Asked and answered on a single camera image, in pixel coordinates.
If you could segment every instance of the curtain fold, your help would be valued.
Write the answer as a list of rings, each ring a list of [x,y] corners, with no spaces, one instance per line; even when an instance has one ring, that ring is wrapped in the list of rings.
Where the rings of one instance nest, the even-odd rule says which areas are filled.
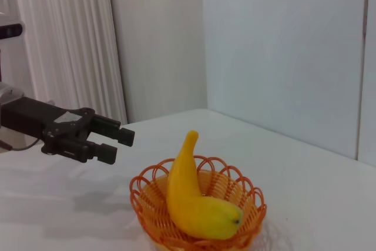
[[[110,0],[18,0],[35,97],[126,123]]]

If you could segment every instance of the orange wicker basket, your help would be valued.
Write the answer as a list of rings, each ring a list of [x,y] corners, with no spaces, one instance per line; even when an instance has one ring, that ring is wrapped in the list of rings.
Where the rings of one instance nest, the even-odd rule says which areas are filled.
[[[180,231],[172,222],[166,204],[167,159],[150,166],[132,179],[130,201],[143,230],[161,251],[246,251],[261,232],[266,215],[263,193],[234,166],[216,157],[195,156],[197,174],[205,196],[227,200],[242,208],[243,221],[229,240],[200,240]]]

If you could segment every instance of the white wall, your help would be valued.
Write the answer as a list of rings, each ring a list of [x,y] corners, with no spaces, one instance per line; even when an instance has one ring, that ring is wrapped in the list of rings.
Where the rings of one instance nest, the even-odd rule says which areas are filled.
[[[359,160],[376,166],[376,0],[368,1]]]
[[[209,108],[354,158],[363,4],[204,0]]]
[[[202,0],[112,0],[130,122],[206,108]]]

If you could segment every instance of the table surface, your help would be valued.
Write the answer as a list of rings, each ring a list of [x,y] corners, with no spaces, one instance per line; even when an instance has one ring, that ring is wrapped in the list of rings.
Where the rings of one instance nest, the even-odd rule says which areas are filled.
[[[127,125],[115,165],[40,153],[0,155],[0,250],[155,250],[129,202],[129,182],[174,158],[186,133],[260,187],[268,205],[253,251],[375,250],[376,168],[214,113],[195,110]]]

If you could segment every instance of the banana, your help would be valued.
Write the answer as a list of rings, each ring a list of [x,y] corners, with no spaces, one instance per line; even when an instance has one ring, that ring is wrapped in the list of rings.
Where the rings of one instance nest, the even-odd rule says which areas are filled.
[[[198,138],[191,130],[173,162],[167,181],[167,208],[171,220],[186,234],[225,240],[236,234],[243,211],[225,200],[202,195],[193,157]]]

